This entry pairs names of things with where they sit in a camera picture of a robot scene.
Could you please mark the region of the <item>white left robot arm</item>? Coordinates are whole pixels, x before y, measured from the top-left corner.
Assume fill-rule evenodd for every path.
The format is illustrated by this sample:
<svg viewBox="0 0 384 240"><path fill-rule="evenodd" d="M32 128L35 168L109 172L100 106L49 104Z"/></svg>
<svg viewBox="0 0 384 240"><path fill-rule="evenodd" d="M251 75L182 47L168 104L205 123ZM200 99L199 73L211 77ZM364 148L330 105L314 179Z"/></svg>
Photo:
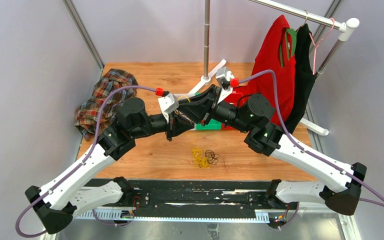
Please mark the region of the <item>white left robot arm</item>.
<svg viewBox="0 0 384 240"><path fill-rule="evenodd" d="M138 97L125 100L116 111L115 121L89 147L87 153L49 183L31 186L27 199L48 234L65 229L74 218L98 207L118 203L131 205L134 189L124 177L82 191L98 172L132 150L136 139L165 133L171 140L199 122L201 104L195 98L177 99L172 94L158 100L160 114L149 115Z"/></svg>

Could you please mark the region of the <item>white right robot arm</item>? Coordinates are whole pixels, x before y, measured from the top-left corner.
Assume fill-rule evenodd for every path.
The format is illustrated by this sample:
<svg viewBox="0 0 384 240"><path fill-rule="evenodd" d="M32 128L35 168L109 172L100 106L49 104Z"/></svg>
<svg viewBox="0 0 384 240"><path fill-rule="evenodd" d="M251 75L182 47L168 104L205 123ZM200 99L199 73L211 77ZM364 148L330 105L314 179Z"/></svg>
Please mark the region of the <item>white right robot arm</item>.
<svg viewBox="0 0 384 240"><path fill-rule="evenodd" d="M196 124L216 120L246 134L244 142L255 153L290 163L309 173L316 181L275 179L265 193L274 209L289 203L323 204L330 210L351 216L360 200L366 175L365 165L341 163L299 141L270 121L275 110L257 93L241 106L221 100L222 89L211 85L203 93L181 99L178 111Z"/></svg>

